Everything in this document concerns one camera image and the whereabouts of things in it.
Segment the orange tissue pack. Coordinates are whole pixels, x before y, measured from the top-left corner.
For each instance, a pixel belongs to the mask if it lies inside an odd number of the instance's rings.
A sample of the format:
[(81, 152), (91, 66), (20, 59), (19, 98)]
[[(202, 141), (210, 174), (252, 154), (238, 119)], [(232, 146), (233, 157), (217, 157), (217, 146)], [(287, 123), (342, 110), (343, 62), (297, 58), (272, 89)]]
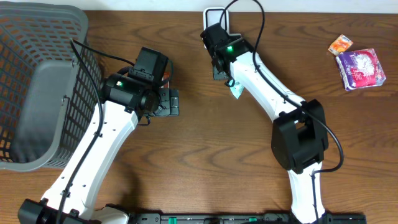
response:
[(336, 40), (331, 43), (328, 51), (337, 56), (347, 51), (352, 45), (353, 41), (347, 38), (347, 36), (341, 34)]

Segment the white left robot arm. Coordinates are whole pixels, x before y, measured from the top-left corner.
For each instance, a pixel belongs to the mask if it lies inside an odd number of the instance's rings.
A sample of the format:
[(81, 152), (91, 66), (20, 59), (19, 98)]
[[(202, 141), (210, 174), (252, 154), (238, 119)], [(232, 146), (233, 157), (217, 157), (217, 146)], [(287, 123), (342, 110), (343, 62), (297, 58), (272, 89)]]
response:
[(127, 137), (141, 118), (178, 115), (171, 77), (115, 73), (102, 81), (101, 103), (58, 179), (41, 200), (25, 200), (20, 223), (129, 223), (132, 215), (116, 205), (95, 210), (101, 184)]

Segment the purple tissue pack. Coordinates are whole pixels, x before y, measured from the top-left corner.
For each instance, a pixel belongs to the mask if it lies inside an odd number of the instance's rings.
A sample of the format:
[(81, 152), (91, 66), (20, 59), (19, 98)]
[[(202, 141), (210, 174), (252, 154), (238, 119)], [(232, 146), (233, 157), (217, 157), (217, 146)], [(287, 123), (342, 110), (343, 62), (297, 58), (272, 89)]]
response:
[(335, 60), (346, 91), (382, 86), (386, 80), (374, 49), (343, 52)]

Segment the red orange snack packet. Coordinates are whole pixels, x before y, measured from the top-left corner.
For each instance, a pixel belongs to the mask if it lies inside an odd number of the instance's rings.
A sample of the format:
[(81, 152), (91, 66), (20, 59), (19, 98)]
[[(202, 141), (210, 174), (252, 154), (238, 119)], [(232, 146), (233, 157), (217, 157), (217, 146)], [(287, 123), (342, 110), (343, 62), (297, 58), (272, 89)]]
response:
[(165, 72), (162, 78), (163, 81), (168, 80), (170, 78), (170, 72)]

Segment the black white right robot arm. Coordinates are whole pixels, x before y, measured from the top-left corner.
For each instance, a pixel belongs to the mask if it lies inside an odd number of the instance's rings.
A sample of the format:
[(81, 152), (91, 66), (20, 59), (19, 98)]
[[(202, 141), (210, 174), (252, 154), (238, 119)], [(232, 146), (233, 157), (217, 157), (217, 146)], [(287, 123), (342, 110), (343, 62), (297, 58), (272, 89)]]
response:
[(320, 192), (324, 152), (328, 149), (323, 106), (290, 91), (263, 64), (244, 38), (228, 34), (219, 23), (200, 35), (213, 66), (247, 89), (272, 121), (271, 149), (288, 172), (291, 212), (300, 223), (322, 222), (326, 210)]

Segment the teal snack packet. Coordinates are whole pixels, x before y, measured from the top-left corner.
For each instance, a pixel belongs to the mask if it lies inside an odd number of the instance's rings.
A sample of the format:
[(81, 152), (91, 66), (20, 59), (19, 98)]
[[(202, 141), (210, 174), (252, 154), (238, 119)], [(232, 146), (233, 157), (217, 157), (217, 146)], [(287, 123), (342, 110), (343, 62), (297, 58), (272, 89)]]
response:
[(236, 99), (238, 99), (244, 90), (244, 86), (241, 83), (234, 80), (230, 81), (229, 84), (231, 85), (229, 88), (231, 93)]

